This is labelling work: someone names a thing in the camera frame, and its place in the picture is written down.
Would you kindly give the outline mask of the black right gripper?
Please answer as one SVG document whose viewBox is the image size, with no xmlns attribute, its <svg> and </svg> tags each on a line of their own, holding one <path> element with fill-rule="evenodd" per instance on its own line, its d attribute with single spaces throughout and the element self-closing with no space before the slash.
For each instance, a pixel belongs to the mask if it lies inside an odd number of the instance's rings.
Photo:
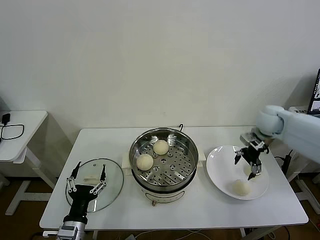
<svg viewBox="0 0 320 240">
<path fill-rule="evenodd" d="M 247 180 L 251 180 L 259 176 L 262 172 L 262 163 L 259 159 L 260 152 L 252 146 L 241 148 L 235 151 L 234 164 L 236 165 L 241 158 L 250 165 L 250 174 Z"/>
</svg>

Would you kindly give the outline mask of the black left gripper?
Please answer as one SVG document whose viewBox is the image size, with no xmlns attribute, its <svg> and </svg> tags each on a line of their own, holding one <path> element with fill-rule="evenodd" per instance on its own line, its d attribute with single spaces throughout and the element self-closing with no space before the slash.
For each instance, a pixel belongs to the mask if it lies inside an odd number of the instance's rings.
<svg viewBox="0 0 320 240">
<path fill-rule="evenodd" d="M 66 178 L 66 189 L 69 196 L 72 198 L 72 204 L 66 221 L 75 221 L 80 223 L 87 223 L 88 205 L 90 201 L 95 200 L 107 185 L 106 181 L 106 165 L 103 164 L 100 179 L 98 184 L 94 187 L 92 185 L 75 184 L 81 161 L 72 170 L 71 175 Z"/>
</svg>

